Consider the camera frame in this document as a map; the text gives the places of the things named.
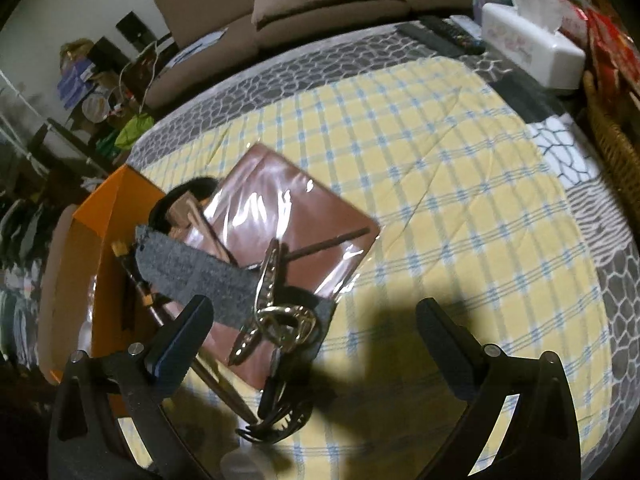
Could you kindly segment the yellow plaid tablecloth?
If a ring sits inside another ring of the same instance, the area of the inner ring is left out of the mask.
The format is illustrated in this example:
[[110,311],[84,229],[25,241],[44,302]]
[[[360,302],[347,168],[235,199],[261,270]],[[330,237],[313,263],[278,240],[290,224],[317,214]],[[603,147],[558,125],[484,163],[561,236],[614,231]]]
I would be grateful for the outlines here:
[[436,299],[514,356],[556,352],[583,453],[612,400],[608,321],[564,182],[480,76],[421,58],[245,113],[136,163],[163,190],[223,177],[262,142],[378,220],[314,367],[335,392],[260,455],[279,479],[411,479],[462,412],[416,331]]

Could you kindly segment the black remote control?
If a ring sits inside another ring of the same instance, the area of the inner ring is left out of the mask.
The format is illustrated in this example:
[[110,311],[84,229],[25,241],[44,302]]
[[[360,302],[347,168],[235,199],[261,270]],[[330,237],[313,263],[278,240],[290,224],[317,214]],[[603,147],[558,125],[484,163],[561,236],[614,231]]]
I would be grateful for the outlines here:
[[486,47],[482,40],[471,36],[458,25],[450,24],[433,15],[421,16],[416,23],[401,23],[396,26],[401,34],[448,58],[463,55],[482,55]]

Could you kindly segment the brown sofa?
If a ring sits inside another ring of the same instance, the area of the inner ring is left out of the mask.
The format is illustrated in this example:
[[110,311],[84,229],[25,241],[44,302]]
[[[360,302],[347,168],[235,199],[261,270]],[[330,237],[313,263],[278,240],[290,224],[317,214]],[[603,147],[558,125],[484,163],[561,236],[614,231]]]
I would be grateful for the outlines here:
[[471,9],[472,0],[154,0],[178,49],[216,32],[219,39],[162,68],[146,94],[151,110],[168,110],[208,84],[300,44],[341,30],[425,11]]

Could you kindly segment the metal keychain clasp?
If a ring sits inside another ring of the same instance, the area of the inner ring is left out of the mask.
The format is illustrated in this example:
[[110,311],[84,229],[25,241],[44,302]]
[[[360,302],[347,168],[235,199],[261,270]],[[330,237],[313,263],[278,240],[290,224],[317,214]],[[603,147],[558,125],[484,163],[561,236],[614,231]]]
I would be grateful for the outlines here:
[[280,240],[273,238],[259,265],[250,316],[242,325],[228,355],[230,366],[245,362],[263,339],[281,352],[291,353],[306,344],[318,326],[318,318],[313,310],[300,304],[277,304],[281,257]]

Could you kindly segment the green plastic bag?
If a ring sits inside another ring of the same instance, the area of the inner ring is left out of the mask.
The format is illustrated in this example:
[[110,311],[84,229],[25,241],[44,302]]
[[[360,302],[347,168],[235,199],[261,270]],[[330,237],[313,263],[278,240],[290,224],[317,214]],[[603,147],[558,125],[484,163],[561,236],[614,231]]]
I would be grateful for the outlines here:
[[154,118],[149,114],[134,115],[119,131],[114,145],[121,151],[130,150],[137,143],[137,140],[149,131],[154,124]]

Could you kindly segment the white tissue box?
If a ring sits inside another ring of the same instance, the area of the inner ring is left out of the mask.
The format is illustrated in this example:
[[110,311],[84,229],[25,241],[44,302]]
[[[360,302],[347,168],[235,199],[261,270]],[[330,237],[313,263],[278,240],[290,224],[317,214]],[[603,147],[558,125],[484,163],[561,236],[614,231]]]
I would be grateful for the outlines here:
[[485,44],[501,53],[546,89],[576,90],[585,69],[585,51],[560,32],[522,18],[513,6],[482,7]]

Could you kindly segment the orange cardboard box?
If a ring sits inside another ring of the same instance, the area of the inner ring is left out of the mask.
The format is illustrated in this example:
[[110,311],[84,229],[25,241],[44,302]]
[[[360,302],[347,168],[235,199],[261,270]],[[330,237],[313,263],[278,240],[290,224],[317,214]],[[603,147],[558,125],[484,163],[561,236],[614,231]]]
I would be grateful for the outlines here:
[[38,366],[53,385],[76,350],[108,356],[125,350],[153,323],[126,298],[128,276],[112,244],[134,241],[165,193],[125,165],[79,206],[67,207],[53,232],[41,283]]

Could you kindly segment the brown leather wallet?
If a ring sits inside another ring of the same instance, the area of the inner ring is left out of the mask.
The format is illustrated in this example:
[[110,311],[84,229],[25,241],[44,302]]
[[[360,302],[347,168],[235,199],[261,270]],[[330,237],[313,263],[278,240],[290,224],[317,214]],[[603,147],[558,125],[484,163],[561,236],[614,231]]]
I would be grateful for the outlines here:
[[326,338],[337,296],[380,234],[373,218],[259,143],[212,197],[197,200],[186,192],[167,218],[169,236],[250,271],[258,272],[270,240],[280,240],[283,299],[314,309],[318,318],[300,349],[307,361]]

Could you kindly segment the grey felt strip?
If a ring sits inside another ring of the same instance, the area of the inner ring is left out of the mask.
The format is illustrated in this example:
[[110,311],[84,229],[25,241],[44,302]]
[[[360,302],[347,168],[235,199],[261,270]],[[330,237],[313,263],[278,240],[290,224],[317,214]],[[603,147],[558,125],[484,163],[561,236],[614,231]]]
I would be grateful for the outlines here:
[[207,297],[214,321],[238,330],[253,311],[259,274],[232,266],[207,252],[152,229],[137,226],[136,263],[142,278],[183,306]]

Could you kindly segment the black hair claw clip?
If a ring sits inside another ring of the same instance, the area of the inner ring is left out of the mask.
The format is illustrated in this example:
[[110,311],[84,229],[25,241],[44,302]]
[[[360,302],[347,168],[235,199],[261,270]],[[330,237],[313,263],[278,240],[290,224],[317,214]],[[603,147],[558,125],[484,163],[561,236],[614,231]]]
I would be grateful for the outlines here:
[[258,405],[258,422],[235,433],[254,444],[276,444],[306,425],[314,410],[311,364],[296,356],[273,359]]

